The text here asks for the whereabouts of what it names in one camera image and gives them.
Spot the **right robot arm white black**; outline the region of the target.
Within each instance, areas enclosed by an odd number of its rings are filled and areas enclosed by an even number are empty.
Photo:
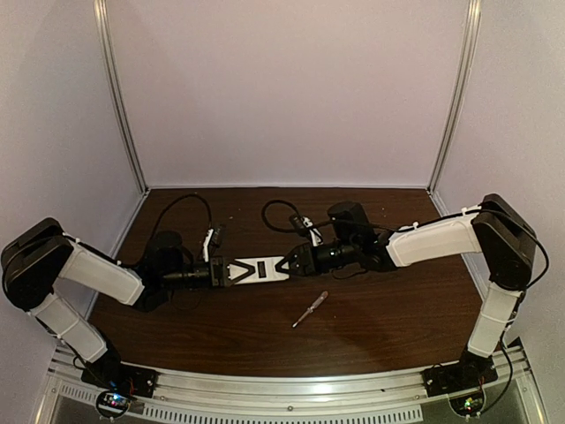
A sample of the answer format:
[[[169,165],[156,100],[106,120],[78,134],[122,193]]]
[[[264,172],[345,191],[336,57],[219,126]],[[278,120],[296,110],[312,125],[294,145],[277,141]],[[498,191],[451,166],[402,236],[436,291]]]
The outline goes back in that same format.
[[[365,271],[391,272],[460,254],[482,254],[489,288],[458,369],[482,375],[526,292],[539,279],[535,254],[546,252],[535,231],[498,194],[476,206],[427,223],[390,229],[370,223],[363,206],[344,201],[328,209],[335,241],[292,249],[275,265],[290,276],[318,276],[357,263]]]

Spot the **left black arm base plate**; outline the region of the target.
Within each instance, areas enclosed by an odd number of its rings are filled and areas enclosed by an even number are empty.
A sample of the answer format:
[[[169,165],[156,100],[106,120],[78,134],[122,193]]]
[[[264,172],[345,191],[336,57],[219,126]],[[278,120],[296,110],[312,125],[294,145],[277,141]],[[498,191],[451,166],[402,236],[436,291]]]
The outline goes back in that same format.
[[[151,368],[123,363],[87,363],[80,380],[102,389],[113,390],[120,395],[134,398],[151,398],[154,394],[158,373]]]

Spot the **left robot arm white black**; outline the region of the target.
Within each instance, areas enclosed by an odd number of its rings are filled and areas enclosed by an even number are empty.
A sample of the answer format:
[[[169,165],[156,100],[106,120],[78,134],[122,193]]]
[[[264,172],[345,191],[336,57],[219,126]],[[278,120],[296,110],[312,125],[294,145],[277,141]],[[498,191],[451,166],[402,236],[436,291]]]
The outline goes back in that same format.
[[[54,284],[68,279],[118,302],[149,312],[167,302],[179,288],[222,287],[265,276],[264,263],[252,258],[232,261],[243,270],[231,275],[228,263],[206,252],[196,262],[179,233],[151,236],[141,260],[125,265],[64,232],[48,217],[30,228],[1,252],[2,288],[17,308],[32,315],[72,348],[84,373],[101,387],[116,388],[127,380],[119,353],[101,332],[82,318]]]

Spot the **white remote control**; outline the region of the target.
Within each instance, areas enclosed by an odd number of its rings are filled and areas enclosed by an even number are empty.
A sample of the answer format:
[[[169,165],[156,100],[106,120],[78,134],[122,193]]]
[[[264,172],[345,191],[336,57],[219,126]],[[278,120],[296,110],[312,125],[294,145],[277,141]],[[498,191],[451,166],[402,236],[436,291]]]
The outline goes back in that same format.
[[[275,264],[282,259],[282,256],[268,256],[260,258],[236,259],[256,266],[255,284],[278,283],[290,279],[290,276],[279,273],[275,270]]]

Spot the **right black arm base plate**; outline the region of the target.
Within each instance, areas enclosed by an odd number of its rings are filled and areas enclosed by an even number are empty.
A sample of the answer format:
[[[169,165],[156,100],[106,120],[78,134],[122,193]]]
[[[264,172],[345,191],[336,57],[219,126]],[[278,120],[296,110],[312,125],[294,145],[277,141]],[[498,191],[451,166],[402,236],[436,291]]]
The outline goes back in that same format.
[[[470,390],[498,379],[493,361],[485,359],[436,364],[424,369],[421,375],[428,397]]]

